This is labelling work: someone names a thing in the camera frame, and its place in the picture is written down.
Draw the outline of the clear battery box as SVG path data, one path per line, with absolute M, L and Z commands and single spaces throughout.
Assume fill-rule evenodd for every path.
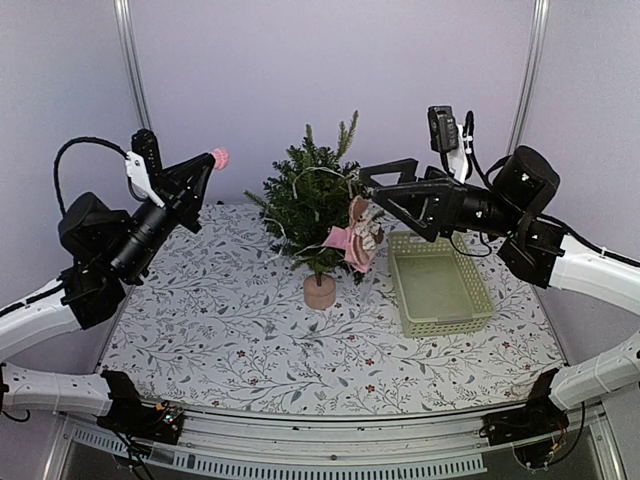
M 359 301 L 363 304 L 366 304 L 372 289 L 373 278 L 369 275 L 363 278 L 363 281 L 360 284 L 360 296 Z

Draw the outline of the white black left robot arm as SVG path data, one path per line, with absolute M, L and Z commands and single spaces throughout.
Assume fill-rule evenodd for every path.
M 82 412 L 116 423 L 128 434 L 148 426 L 149 408 L 128 375 L 118 371 L 73 377 L 22 370 L 9 358 L 51 338 L 111 319 L 140 285 L 176 226 L 196 233 L 211 173 L 229 163 L 224 149 L 162 168 L 152 155 L 124 155 L 128 180 L 146 198 L 134 213 L 112 210 L 94 193 L 79 196 L 58 225 L 73 264 L 31 295 L 1 310 L 1 410 Z

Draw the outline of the pink bow ornaments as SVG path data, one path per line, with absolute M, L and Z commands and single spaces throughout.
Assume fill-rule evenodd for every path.
M 348 219 L 349 224 L 345 228 L 332 226 L 321 246 L 342 250 L 346 263 L 357 272 L 366 274 L 384 239 L 384 232 L 374 219 L 370 202 L 360 195 L 351 201 Z

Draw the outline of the gold bell sprig ornament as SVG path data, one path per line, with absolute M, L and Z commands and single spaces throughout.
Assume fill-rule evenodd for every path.
M 368 200 L 372 197 L 373 188 L 361 180 L 358 175 L 350 175 L 347 179 L 347 191 L 351 198 L 360 196 Z

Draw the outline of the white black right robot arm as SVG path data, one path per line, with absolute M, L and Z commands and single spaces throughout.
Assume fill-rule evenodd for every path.
M 540 290 L 554 322 L 580 327 L 575 340 L 561 328 L 573 365 L 545 373 L 532 388 L 517 427 L 537 436 L 566 411 L 639 381 L 639 263 L 598 247 L 546 214 L 560 177 L 536 150 L 519 146 L 491 169 L 484 186 L 463 175 L 403 159 L 369 166 L 361 180 L 372 199 L 428 241 L 473 231 L 501 239 L 498 256 L 519 280 Z

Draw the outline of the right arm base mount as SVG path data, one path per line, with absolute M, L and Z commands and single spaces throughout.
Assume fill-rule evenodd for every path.
M 510 444 L 516 461 L 528 471 L 547 470 L 568 459 L 578 446 L 586 423 L 586 405 L 580 405 L 580 425 L 566 448 L 569 417 L 547 400 L 482 417 L 478 436 L 490 446 Z

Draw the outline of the small pink cupcake ornament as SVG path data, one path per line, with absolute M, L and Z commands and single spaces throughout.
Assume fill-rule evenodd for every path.
M 211 152 L 214 158 L 214 169 L 216 171 L 224 170 L 230 162 L 230 154 L 226 148 L 216 148 Z

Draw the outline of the small green christmas tree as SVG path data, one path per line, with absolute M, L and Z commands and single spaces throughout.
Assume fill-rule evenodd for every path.
M 363 280 L 384 240 L 382 214 L 359 177 L 360 165 L 343 157 L 356 134 L 359 114 L 339 124 L 337 145 L 319 146 L 310 125 L 301 144 L 287 149 L 287 158 L 273 163 L 276 174 L 263 182 L 263 193 L 246 191 L 259 208 L 266 230 L 276 239 L 274 252 L 306 267 L 304 303 L 326 310 L 337 297 L 335 270 Z

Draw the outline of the clear wire fairy lights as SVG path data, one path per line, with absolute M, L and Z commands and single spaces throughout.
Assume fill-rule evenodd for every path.
M 324 250 L 332 226 L 349 224 L 351 198 L 347 179 L 353 172 L 306 167 L 299 173 L 271 178 L 265 189 L 263 221 L 276 229 L 280 256 L 302 258 Z

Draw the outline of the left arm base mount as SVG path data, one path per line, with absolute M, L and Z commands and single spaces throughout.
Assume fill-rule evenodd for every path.
M 116 399 L 108 413 L 99 416 L 96 423 L 123 436 L 177 445 L 184 424 L 184 409 L 168 400 L 148 406 L 139 399 Z

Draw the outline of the pale green perforated basket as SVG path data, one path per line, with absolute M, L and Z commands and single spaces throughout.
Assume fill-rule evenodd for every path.
M 403 334 L 408 338 L 473 333 L 495 313 L 494 302 L 461 233 L 426 241 L 410 231 L 388 236 L 388 265 Z

